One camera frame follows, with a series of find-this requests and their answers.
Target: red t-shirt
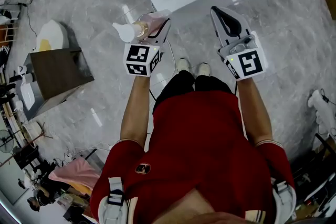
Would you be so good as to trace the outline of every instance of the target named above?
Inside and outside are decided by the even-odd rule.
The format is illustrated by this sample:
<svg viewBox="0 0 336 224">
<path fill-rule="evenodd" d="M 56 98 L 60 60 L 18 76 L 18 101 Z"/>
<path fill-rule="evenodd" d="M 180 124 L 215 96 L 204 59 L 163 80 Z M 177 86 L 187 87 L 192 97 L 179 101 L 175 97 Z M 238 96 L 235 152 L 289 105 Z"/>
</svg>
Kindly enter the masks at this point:
<svg viewBox="0 0 336 224">
<path fill-rule="evenodd" d="M 194 91 L 163 101 L 154 113 L 149 151 L 135 141 L 111 150 L 91 197 L 98 219 L 109 177 L 120 176 L 125 198 L 138 197 L 133 222 L 152 223 L 170 205 L 197 189 L 215 211 L 245 218 L 275 205 L 271 177 L 294 186 L 285 151 L 275 143 L 252 146 L 243 135 L 238 99 L 223 91 Z M 146 174 L 137 172 L 146 164 Z"/>
</svg>

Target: pink cloth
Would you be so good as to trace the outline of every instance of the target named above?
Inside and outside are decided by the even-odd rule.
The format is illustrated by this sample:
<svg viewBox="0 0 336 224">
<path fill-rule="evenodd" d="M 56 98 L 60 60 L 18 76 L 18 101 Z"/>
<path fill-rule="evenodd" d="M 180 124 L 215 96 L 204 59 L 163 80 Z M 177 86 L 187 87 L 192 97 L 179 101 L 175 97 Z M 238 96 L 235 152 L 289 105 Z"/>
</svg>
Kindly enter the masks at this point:
<svg viewBox="0 0 336 224">
<path fill-rule="evenodd" d="M 82 184 L 93 190 L 99 174 L 82 157 L 78 157 L 64 167 L 56 168 L 49 175 L 49 179 L 67 184 Z"/>
</svg>

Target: logo patch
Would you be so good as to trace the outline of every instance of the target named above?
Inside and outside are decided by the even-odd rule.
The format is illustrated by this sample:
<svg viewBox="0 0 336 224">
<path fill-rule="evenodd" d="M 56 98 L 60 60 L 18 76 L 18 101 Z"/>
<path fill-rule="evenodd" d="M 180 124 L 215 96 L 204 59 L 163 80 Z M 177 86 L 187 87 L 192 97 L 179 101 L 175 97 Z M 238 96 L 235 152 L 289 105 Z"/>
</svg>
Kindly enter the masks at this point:
<svg viewBox="0 0 336 224">
<path fill-rule="evenodd" d="M 139 164 L 136 169 L 135 172 L 138 174 L 148 174 L 151 170 L 151 166 L 148 163 L 141 163 Z"/>
</svg>

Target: white sneaker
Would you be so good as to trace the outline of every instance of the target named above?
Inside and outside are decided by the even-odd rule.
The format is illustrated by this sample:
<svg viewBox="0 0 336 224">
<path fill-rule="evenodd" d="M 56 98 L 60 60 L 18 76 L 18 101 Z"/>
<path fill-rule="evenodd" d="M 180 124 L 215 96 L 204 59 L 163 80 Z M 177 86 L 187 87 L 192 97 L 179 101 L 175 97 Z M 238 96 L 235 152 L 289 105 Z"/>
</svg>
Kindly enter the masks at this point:
<svg viewBox="0 0 336 224">
<path fill-rule="evenodd" d="M 197 76 L 210 76 L 210 73 L 211 73 L 211 68 L 210 66 L 205 63 L 205 62 L 202 62 L 199 67 L 198 67 L 198 74 Z"/>
<path fill-rule="evenodd" d="M 190 63 L 187 59 L 181 58 L 178 62 L 177 62 L 177 66 L 176 69 L 178 72 L 185 70 L 185 71 L 189 71 L 190 68 Z"/>
</svg>

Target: yellow object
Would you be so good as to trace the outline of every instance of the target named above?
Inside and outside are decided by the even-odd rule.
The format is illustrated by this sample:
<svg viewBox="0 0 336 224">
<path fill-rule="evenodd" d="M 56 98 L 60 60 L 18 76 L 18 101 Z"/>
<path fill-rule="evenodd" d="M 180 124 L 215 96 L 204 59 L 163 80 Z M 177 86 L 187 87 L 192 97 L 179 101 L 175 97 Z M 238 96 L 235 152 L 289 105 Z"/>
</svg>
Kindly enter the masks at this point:
<svg viewBox="0 0 336 224">
<path fill-rule="evenodd" d="M 91 189 L 89 189 L 87 186 L 84 186 L 82 184 L 77 184 L 74 182 L 69 182 L 69 184 L 71 185 L 71 187 L 73 187 L 75 190 L 79 191 L 80 193 L 88 194 L 90 196 L 92 194 Z"/>
<path fill-rule="evenodd" d="M 46 50 L 51 50 L 51 45 L 49 43 L 49 40 L 42 39 L 40 42 L 40 49 L 38 51 L 46 51 Z"/>
</svg>

